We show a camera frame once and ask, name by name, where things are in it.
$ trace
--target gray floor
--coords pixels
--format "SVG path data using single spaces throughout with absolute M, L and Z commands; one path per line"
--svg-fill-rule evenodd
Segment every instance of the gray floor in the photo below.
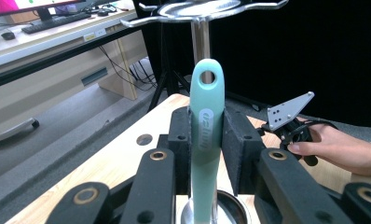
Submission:
M 150 74 L 148 60 L 142 63 Z M 40 121 L 36 130 L 31 127 L 0 142 L 0 223 L 16 215 L 142 117 L 155 89 L 149 89 L 149 84 L 139 85 L 147 91 L 138 89 L 136 101 L 92 86 L 36 116 Z M 163 92 L 160 101 L 166 96 Z M 233 99 L 227 99 L 226 105 L 267 120 L 266 109 L 257 112 Z M 371 141 L 371 128 L 336 125 L 345 133 Z

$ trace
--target person's hand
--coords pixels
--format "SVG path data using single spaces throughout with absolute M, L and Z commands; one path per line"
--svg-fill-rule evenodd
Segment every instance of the person's hand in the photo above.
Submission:
M 357 175 L 371 176 L 371 143 L 352 137 L 333 127 L 309 127 L 313 142 L 297 142 L 288 149 L 298 155 L 315 155 Z

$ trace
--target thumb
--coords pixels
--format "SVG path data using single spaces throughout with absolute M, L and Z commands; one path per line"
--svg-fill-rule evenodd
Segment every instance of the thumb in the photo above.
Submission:
M 316 155 L 316 143 L 299 142 L 287 146 L 288 150 L 301 156 Z

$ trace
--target computer screen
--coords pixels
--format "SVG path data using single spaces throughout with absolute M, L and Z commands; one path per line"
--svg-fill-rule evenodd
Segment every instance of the computer screen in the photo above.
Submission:
M 49 19 L 48 9 L 85 0 L 0 0 L 0 16 L 36 10 L 40 19 Z

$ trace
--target keyboard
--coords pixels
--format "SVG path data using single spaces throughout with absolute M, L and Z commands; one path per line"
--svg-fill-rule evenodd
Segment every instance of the keyboard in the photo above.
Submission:
M 68 24 L 68 23 L 71 23 L 71 22 L 81 21 L 81 20 L 87 19 L 89 17 L 90 17 L 90 14 L 78 13 L 78 14 L 75 14 L 75 15 L 72 15 L 72 16 L 60 17 L 56 20 L 43 21 L 42 23 L 37 24 L 37 25 L 24 27 L 24 28 L 22 28 L 22 31 L 25 32 L 26 34 L 30 35 L 30 34 L 34 34 L 34 33 L 40 32 L 40 31 L 51 29 L 51 28 L 54 28 L 54 27 L 57 27 L 57 26 L 62 26 L 62 25 L 65 25 L 65 24 Z

